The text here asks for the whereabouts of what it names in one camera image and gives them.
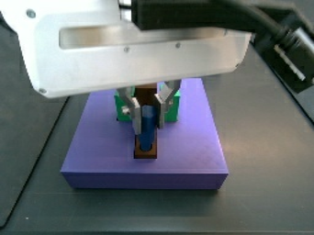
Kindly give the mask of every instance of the purple foam block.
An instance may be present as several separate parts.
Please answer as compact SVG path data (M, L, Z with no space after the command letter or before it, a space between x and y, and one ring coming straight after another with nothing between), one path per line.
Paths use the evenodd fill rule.
M113 90L89 95L61 174L76 188L218 189L228 175L200 79L181 82L178 120L157 131L156 160L133 159Z

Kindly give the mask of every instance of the black cable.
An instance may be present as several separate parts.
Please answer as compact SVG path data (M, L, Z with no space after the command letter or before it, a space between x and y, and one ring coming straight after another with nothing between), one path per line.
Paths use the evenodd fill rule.
M268 33L272 37L277 37L284 31L284 28L275 22L272 18L269 18L259 8L253 6L244 5L240 1L233 0L213 0L216 4L221 5L225 9L230 9L230 11L236 11L237 14L243 14L248 17L252 22L247 22L248 24L256 23L255 27L263 28L263 33Z

